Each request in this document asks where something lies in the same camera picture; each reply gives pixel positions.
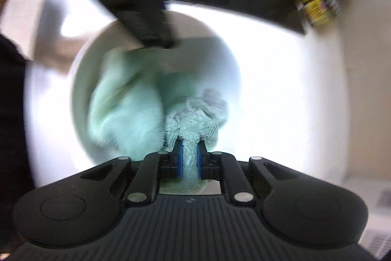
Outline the green microfiber cloth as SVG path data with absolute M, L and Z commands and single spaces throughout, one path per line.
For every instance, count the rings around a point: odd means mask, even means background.
M 183 142 L 183 176 L 165 178 L 163 194 L 200 194 L 208 185 L 197 171 L 197 144 L 218 142 L 228 117 L 227 102 L 213 88 L 198 89 L 189 72 L 174 71 L 150 50 L 116 47 L 104 55 L 91 94 L 87 131 L 93 142 L 135 161 Z

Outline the white patterned ceramic bowl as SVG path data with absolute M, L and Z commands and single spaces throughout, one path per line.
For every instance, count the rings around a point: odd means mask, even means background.
M 234 106 L 239 98 L 240 73 L 227 41 L 206 23 L 188 14 L 167 11 L 166 16 L 178 44 L 173 49 L 161 50 L 163 69 L 194 74 L 198 90 L 216 89 L 229 106 Z M 68 74 L 73 128 L 79 145 L 93 164 L 116 157 L 116 153 L 95 145 L 89 138 L 87 110 L 98 84 L 103 57 L 118 46 L 134 50 L 141 45 L 120 22 L 113 21 L 82 46 Z

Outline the yellow label sauce jar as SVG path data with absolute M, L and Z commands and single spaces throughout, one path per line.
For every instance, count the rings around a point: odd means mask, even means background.
M 321 26 L 342 14 L 339 0 L 311 0 L 303 7 L 304 16 L 311 26 Z

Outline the grey wall vent grille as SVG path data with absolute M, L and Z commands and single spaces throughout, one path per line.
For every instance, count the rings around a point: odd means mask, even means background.
M 371 207 L 362 241 L 367 250 L 379 260 L 390 251 L 390 189 L 384 189 Z

